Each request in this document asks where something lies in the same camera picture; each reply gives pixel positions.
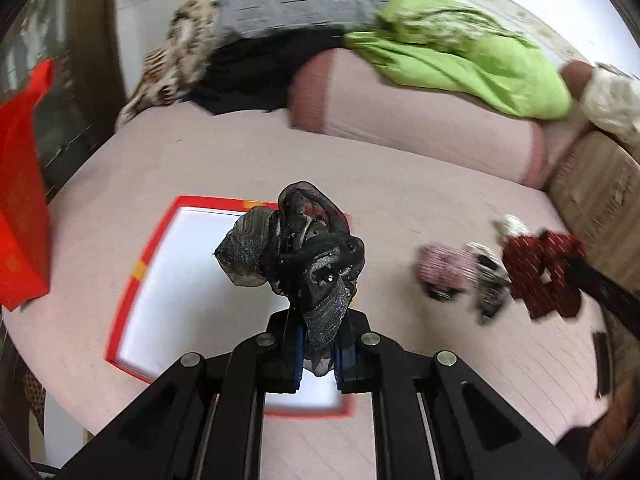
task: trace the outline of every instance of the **sparkly fabric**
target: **sparkly fabric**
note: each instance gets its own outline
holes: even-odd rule
[[[327,356],[364,266],[364,244],[345,215],[312,184],[291,184],[278,211],[252,208],[214,254],[236,285],[268,281],[289,299],[306,324],[305,366],[317,376],[329,372]]]
[[[478,262],[466,249],[454,249],[431,244],[420,249],[417,263],[418,277],[440,290],[469,292],[478,284]]]
[[[580,310],[580,289],[564,278],[567,262],[586,257],[582,242],[571,235],[544,231],[539,237],[510,238],[502,262],[511,278],[511,295],[522,298],[531,319],[557,310],[562,317],[575,317]],[[549,281],[542,275],[548,272]]]
[[[24,396],[29,403],[31,412],[38,421],[40,430],[44,433],[44,399],[47,393],[31,370],[24,373],[22,384],[24,385]]]

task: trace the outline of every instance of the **white wall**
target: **white wall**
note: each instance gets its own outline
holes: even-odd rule
[[[533,12],[590,62],[640,76],[640,49],[609,0],[513,0]]]
[[[44,403],[46,464],[62,468],[86,444],[85,428],[47,392]]]

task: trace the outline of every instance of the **red paper bag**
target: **red paper bag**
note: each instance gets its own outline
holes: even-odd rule
[[[52,62],[31,72],[28,87],[0,105],[0,304],[9,311],[49,291],[49,211],[33,110],[49,89]]]

